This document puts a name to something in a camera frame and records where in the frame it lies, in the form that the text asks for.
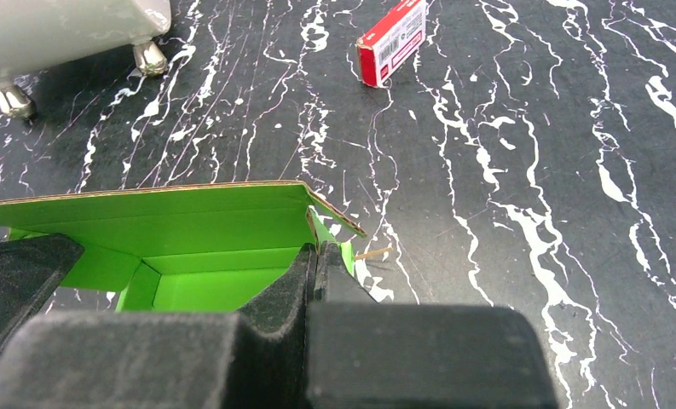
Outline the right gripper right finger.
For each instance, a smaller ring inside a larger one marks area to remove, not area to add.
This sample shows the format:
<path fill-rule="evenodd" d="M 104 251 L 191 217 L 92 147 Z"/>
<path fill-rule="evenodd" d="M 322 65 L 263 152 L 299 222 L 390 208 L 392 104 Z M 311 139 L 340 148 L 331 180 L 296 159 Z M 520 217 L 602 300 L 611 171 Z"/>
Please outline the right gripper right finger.
<path fill-rule="evenodd" d="M 532 325 L 505 307 L 381 304 L 324 243 L 307 310 L 313 408 L 555 408 Z"/>

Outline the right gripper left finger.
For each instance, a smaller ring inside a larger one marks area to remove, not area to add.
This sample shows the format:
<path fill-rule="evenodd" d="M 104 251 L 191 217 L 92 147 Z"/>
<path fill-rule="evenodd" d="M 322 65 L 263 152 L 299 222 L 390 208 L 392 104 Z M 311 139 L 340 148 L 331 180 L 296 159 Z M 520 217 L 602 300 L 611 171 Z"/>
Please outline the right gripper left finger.
<path fill-rule="evenodd" d="M 315 247 L 229 314 L 40 315 L 0 357 L 0 408 L 304 408 Z"/>

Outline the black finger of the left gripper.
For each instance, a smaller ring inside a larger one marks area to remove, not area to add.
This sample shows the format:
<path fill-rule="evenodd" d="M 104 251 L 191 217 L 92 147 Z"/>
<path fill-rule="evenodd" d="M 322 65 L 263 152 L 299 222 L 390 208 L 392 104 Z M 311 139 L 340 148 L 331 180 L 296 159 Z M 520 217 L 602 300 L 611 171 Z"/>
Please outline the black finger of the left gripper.
<path fill-rule="evenodd" d="M 0 351 L 83 253 L 82 245 L 62 234 L 0 242 Z"/>

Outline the green paper box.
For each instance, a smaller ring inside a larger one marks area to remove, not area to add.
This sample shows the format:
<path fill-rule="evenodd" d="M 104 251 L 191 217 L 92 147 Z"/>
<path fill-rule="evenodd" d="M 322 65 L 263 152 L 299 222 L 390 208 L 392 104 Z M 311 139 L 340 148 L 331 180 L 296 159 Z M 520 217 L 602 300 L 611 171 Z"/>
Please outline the green paper box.
<path fill-rule="evenodd" d="M 84 252 L 64 287 L 120 311 L 227 312 L 279 278 L 303 245 L 333 240 L 319 213 L 363 230 L 301 181 L 250 181 L 0 201 L 12 240 L 61 233 Z"/>

